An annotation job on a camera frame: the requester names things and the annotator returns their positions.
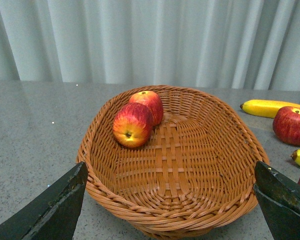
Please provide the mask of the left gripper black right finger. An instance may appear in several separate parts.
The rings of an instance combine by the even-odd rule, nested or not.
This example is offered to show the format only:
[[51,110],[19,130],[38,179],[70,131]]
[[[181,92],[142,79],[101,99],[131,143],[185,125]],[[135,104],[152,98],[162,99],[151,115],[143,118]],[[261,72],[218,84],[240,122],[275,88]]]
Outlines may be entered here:
[[254,193],[275,240],[300,240],[300,185],[268,164],[254,168]]

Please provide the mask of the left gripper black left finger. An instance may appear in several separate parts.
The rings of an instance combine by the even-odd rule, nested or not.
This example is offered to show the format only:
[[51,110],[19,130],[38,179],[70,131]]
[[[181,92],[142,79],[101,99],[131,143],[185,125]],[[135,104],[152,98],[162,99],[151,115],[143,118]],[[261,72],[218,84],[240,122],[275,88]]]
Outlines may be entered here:
[[81,214],[88,169],[84,162],[0,224],[0,240],[71,240]]

